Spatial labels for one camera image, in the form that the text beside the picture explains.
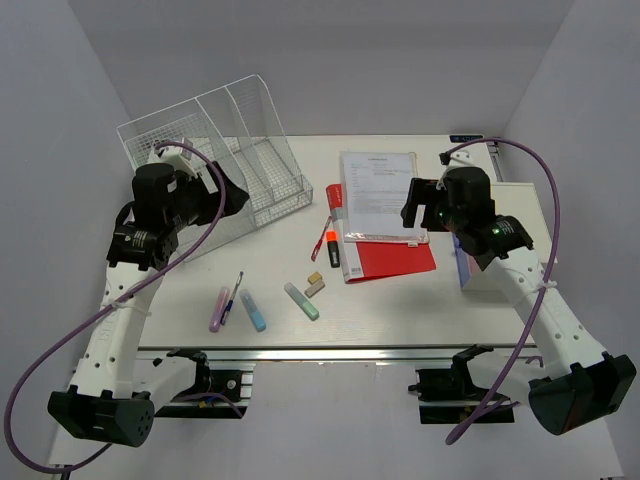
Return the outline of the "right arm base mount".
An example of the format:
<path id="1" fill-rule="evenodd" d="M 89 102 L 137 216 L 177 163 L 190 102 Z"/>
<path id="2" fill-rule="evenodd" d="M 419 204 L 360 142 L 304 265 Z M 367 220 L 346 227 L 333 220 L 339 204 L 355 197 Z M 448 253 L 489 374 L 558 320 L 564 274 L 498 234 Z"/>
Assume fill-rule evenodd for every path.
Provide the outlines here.
<path id="1" fill-rule="evenodd" d="M 474 345 L 456 354 L 447 368 L 416 371 L 417 380 L 407 390 L 419 401 L 422 425 L 455 425 L 471 416 L 488 390 L 472 383 L 467 363 L 492 351 Z"/>

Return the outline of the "clear document sleeve with papers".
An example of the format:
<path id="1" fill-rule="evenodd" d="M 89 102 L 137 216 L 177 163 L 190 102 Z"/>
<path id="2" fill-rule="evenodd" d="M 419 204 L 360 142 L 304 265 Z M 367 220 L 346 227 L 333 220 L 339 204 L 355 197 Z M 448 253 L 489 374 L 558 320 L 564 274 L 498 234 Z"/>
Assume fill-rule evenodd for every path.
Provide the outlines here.
<path id="1" fill-rule="evenodd" d="M 424 228 L 405 227 L 401 210 L 417 176 L 416 154 L 340 154 L 342 234 L 350 243 L 427 244 Z"/>

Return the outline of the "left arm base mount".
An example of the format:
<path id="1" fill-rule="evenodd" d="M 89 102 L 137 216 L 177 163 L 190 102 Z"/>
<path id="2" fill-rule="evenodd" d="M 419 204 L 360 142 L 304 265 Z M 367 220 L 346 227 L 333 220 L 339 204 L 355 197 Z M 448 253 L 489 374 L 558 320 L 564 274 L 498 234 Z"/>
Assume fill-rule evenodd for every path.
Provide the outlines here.
<path id="1" fill-rule="evenodd" d="M 251 398 L 251 369 L 212 363 L 197 349 L 151 359 L 148 374 L 140 388 L 151 394 L 157 418 L 240 419 Z"/>

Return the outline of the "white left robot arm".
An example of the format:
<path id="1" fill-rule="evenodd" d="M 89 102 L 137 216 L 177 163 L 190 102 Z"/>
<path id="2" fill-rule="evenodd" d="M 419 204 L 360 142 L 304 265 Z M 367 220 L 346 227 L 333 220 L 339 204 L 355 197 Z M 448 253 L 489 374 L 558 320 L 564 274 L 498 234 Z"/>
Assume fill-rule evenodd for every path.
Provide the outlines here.
<path id="1" fill-rule="evenodd" d="M 149 436 L 156 414 L 172 400 L 205 396 L 211 373 L 198 350 L 174 350 L 153 363 L 149 377 L 134 380 L 144 324 L 165 268 L 178 247 L 179 233 L 206 226 L 216 217 L 239 213 L 249 199 L 223 172 L 214 174 L 217 191 L 203 179 L 165 163 L 138 168 L 133 201 L 119 213 L 107 254 L 102 304 L 68 389 L 54 392 L 49 414 L 73 437 L 138 447 Z"/>

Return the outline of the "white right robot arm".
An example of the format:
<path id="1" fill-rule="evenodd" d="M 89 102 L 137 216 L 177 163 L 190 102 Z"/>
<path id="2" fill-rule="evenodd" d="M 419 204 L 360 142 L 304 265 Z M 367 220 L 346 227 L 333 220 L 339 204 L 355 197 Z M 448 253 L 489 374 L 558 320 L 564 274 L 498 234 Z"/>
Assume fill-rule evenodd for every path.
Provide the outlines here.
<path id="1" fill-rule="evenodd" d="M 462 250 L 513 306 L 542 358 L 534 367 L 474 345 L 450 367 L 453 390 L 472 399 L 485 396 L 470 416 L 479 418 L 497 394 L 528 406 L 540 425 L 562 435 L 618 410 L 637 369 L 626 355 L 613 356 L 577 319 L 555 283 L 547 279 L 533 240 L 513 216 L 497 214 L 487 174 L 478 167 L 458 167 L 439 180 L 414 178 L 401 210 L 404 227 L 420 224 L 449 231 Z"/>

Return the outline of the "red plastic folder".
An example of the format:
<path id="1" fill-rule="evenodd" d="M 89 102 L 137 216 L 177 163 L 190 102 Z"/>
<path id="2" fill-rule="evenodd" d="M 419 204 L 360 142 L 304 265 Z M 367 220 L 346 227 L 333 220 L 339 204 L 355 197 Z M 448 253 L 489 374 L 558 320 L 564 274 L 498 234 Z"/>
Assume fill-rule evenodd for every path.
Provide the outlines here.
<path id="1" fill-rule="evenodd" d="M 427 243 L 346 242 L 343 235 L 343 195 L 340 184 L 326 187 L 333 228 L 327 241 L 337 244 L 338 258 L 346 284 L 387 277 L 430 272 L 436 262 Z"/>

